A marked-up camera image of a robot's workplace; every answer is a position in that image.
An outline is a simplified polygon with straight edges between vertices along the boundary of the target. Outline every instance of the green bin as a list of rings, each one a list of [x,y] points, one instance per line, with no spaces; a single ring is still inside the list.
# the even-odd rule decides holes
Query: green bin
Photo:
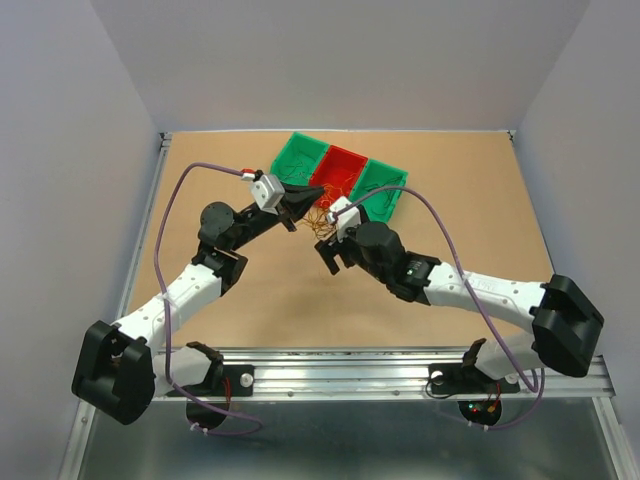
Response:
[[[365,196],[371,190],[387,185],[404,186],[407,183],[408,173],[386,163],[369,159],[353,187],[349,200],[352,202]],[[362,205],[367,210],[369,219],[377,222],[388,222],[396,208],[401,190],[388,190],[377,193],[365,200]]]
[[[271,173],[289,185],[309,185],[328,149],[328,143],[295,132],[271,164]]]

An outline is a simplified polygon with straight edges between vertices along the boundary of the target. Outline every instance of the metal sheet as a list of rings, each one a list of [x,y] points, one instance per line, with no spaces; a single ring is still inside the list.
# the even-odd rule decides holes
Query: metal sheet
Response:
[[[505,420],[529,405],[505,402]],[[187,428],[184,402],[154,402],[128,427],[98,412],[80,478],[617,478],[589,398],[546,400],[530,421],[486,433],[443,417],[457,411],[451,401],[241,408],[267,427],[248,437],[204,437]]]

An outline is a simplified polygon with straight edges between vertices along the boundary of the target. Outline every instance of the cardboard surface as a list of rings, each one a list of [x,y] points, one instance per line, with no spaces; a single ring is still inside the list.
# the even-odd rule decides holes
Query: cardboard surface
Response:
[[[195,161],[265,171],[290,132],[179,133],[158,189],[131,308],[156,295],[152,250],[177,178]],[[407,170],[447,226],[466,270],[522,281],[546,281],[551,266],[508,136],[496,133],[310,132],[310,136]],[[202,209],[252,202],[236,177],[194,170],[169,217],[160,255],[167,283],[197,247]],[[389,222],[408,250],[451,262],[436,223],[403,194]],[[477,313],[402,302],[358,268],[332,277],[313,249],[314,234],[278,226],[243,247],[240,281],[193,317],[174,344],[214,347],[468,346],[490,335]],[[519,330],[498,320],[504,334]]]

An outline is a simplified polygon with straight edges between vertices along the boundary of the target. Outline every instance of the red wire connector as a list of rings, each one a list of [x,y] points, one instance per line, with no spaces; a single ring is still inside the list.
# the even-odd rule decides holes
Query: red wire connector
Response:
[[[241,180],[245,182],[253,182],[256,179],[256,171],[252,168],[243,168],[240,170],[242,172]]]

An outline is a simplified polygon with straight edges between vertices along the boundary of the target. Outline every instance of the white wall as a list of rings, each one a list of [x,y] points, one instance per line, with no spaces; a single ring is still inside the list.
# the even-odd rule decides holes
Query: white wall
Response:
[[[516,135],[557,271],[605,317],[601,350],[640,458],[640,2],[593,0]]]
[[[515,128],[589,0],[92,0],[159,128]]]
[[[115,313],[156,128],[88,0],[0,15],[0,465],[57,477],[82,336]]]

